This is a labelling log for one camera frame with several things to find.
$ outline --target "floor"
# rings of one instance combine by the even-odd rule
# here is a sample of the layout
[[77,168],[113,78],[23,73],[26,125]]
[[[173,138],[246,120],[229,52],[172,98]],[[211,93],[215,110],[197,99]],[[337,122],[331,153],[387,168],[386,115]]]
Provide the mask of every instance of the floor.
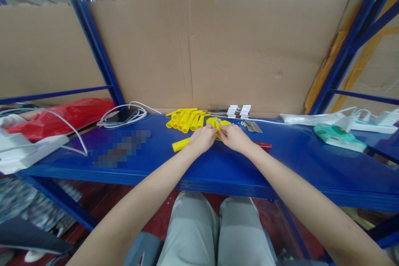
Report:
[[[108,211],[133,188],[132,186],[125,185],[78,181],[70,182],[83,192],[83,197],[79,202],[98,220],[101,220]],[[173,190],[171,192],[157,213],[144,226],[143,231],[150,232],[162,240],[165,239],[172,207],[178,194],[178,190]],[[226,196],[207,193],[204,195],[215,212],[219,214],[219,206]],[[259,210],[259,218],[262,226],[266,228],[269,233],[277,256],[285,249],[294,258],[303,258],[303,254],[290,229],[281,205],[278,202],[269,202],[267,199],[254,199],[254,203]],[[317,259],[322,256],[323,247],[321,244],[295,217],[293,217],[293,219],[311,258]],[[74,224],[62,238],[67,242],[75,243],[82,236],[88,235],[88,233],[89,232],[83,226]],[[16,252],[16,257],[9,262],[7,266],[43,266],[55,257],[55,255],[48,254],[35,263],[27,264],[24,262],[26,251],[18,250]],[[64,263],[65,260],[60,261],[57,265],[61,266],[64,265]]]

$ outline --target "plastic bag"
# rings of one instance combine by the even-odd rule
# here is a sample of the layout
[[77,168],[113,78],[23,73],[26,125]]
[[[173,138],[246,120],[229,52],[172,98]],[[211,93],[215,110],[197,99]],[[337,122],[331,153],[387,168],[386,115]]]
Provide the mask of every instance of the plastic bag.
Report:
[[[45,109],[53,111],[66,119],[75,129],[79,130],[91,123],[97,122],[108,110],[115,107],[112,101],[96,98],[85,98],[71,103]],[[28,140],[69,134],[73,130],[58,116],[41,111],[30,121],[6,129],[8,133],[22,133]]]

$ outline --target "wire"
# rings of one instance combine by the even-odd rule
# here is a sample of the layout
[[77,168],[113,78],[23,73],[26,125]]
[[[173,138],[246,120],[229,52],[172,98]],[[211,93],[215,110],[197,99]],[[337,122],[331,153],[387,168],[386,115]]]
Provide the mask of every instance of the wire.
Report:
[[67,150],[71,150],[71,151],[74,151],[74,152],[77,152],[79,154],[87,156],[85,152],[82,152],[81,150],[77,150],[75,148],[67,147],[66,145],[62,145],[61,148],[64,148],[64,149],[67,149]]
[[[139,105],[136,105],[136,104],[133,104],[133,103],[140,104],[140,105],[142,105],[144,107],[147,107],[148,109],[151,109],[151,110],[153,110],[155,112],[158,112],[159,114],[162,114],[158,110],[155,110],[154,108],[151,108],[150,106],[147,106],[147,105],[145,105],[143,103],[136,102],[136,101],[131,101],[129,104],[119,105],[119,106],[116,106],[116,107],[112,108],[111,110],[108,110],[103,115],[103,117],[100,119],[100,121],[97,123],[97,126],[104,127],[104,128],[107,128],[107,129],[118,128],[118,127],[121,127],[121,126],[125,126],[125,125],[129,125],[129,124],[135,123],[135,122],[143,119],[144,117],[146,117],[147,116],[147,111],[142,106],[139,106]],[[137,107],[137,110],[139,111],[139,113],[136,116],[134,116],[132,119],[128,120],[125,123],[107,124],[107,120],[109,118],[111,118],[112,116],[114,116],[114,115],[119,113],[119,111],[115,111],[115,112],[112,112],[112,111],[114,111],[117,108],[126,107],[126,106],[129,107],[129,108],[131,106]]]
[[45,144],[49,144],[49,142],[31,143],[31,144],[28,144],[28,145],[19,145],[17,147],[12,147],[12,148],[8,148],[8,149],[0,150],[0,153],[8,152],[10,150],[16,150],[16,149],[19,149],[19,148],[27,148],[27,147],[31,147],[31,146],[42,146],[42,145],[45,145]]
[[82,144],[82,148],[84,149],[84,154],[83,154],[83,155],[85,155],[85,156],[88,155],[87,148],[86,148],[86,146],[85,146],[85,144],[84,144],[84,142],[83,142],[82,136],[79,134],[79,132],[78,132],[70,123],[68,123],[68,121],[67,121],[66,119],[64,119],[64,118],[63,118],[62,116],[60,116],[58,113],[55,113],[55,112],[53,112],[53,111],[51,111],[51,110],[47,110],[47,109],[44,109],[44,108],[14,108],[14,109],[8,109],[8,110],[0,111],[0,115],[4,114],[4,113],[6,113],[6,112],[10,112],[10,111],[19,111],[19,110],[43,110],[43,111],[47,111],[47,112],[50,112],[50,113],[52,113],[52,114],[58,116],[58,117],[59,117],[64,123],[66,123],[66,124],[75,132],[75,134],[78,136],[79,141],[80,141],[80,143]]
[[[351,110],[351,109],[357,109],[357,107],[354,106],[354,107],[346,108],[346,109],[343,109],[343,110],[340,110],[340,111],[336,111],[336,112],[333,112],[333,113],[330,113],[330,114],[323,114],[323,115],[319,114],[318,117],[315,117],[315,118],[312,118],[312,119],[308,119],[308,120],[304,120],[304,121],[300,121],[300,122],[296,122],[296,123],[279,123],[279,122],[260,120],[260,119],[256,119],[256,118],[249,118],[249,119],[246,119],[246,120],[243,119],[243,121],[260,121],[262,123],[273,123],[273,124],[276,124],[276,125],[303,125],[304,123],[312,122],[314,120],[323,118],[326,115],[333,115],[333,114],[344,112],[344,111],[348,111],[348,110]],[[228,118],[227,116],[216,116],[216,117]]]

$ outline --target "blue shelf beam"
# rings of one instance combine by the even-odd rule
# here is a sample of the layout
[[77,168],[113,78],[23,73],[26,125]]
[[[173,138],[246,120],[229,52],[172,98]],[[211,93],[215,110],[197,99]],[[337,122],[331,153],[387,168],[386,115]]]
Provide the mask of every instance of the blue shelf beam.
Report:
[[89,92],[89,91],[97,91],[97,90],[111,89],[111,88],[112,88],[112,86],[99,86],[99,87],[90,87],[90,88],[86,88],[86,89],[58,91],[58,92],[47,93],[47,94],[36,94],[36,95],[31,95],[31,96],[18,96],[18,97],[13,97],[13,98],[0,99],[0,105],[12,104],[12,103],[17,103],[17,102],[34,101],[34,100],[53,98],[53,97],[58,97],[58,96],[67,96],[67,95],[71,95],[71,94],[80,94],[80,93]]
[[111,88],[109,88],[111,98],[116,106],[123,105],[125,104],[125,101],[121,90],[119,89],[118,82],[111,68],[110,61],[87,2],[88,0],[71,0],[91,50],[93,51],[93,55],[103,75],[104,81],[107,86],[111,86]]
[[363,34],[366,34],[369,28],[372,28],[372,25],[380,14],[386,1],[387,0],[364,0],[319,95],[313,104],[310,111],[311,115],[324,113],[330,104],[334,91],[338,89],[355,56],[355,51],[353,51],[355,41],[358,37],[362,37]]
[[84,210],[72,197],[70,197],[58,184],[52,179],[46,177],[26,176],[19,172],[15,175],[22,181],[31,184],[37,190],[42,192],[57,206],[67,212],[70,216],[76,219],[89,231],[94,230],[98,222]]
[[396,1],[390,9],[387,10],[373,25],[360,36],[352,48],[353,51],[357,51],[361,46],[363,46],[369,39],[371,39],[377,32],[379,32],[386,24],[388,24],[396,15],[399,14],[399,0]]
[[399,213],[369,230],[367,233],[383,249],[398,244]]
[[367,95],[367,94],[358,94],[358,93],[354,93],[351,91],[341,91],[338,89],[331,89],[330,92],[334,93],[334,94],[342,94],[344,96],[351,96],[351,97],[366,99],[366,100],[370,100],[370,101],[376,101],[376,102],[387,103],[387,104],[392,104],[392,105],[399,105],[399,99],[385,98],[385,97],[380,97],[380,96],[372,96],[372,95]]
[[6,0],[0,0],[0,5],[8,5]]

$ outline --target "leg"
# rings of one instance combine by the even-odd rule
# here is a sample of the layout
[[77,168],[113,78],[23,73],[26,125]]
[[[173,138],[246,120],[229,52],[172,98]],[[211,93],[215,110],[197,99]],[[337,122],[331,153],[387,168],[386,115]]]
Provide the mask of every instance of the leg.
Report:
[[275,265],[249,197],[228,197],[220,206],[218,265]]
[[216,265],[218,226],[219,219],[202,193],[182,191],[173,205],[157,265]]
[[37,190],[42,192],[57,206],[71,215],[79,223],[84,225],[89,231],[94,230],[97,221],[87,213],[77,202],[75,202],[60,186],[52,179],[46,177],[31,177],[16,173],[16,176],[22,181],[31,184]]

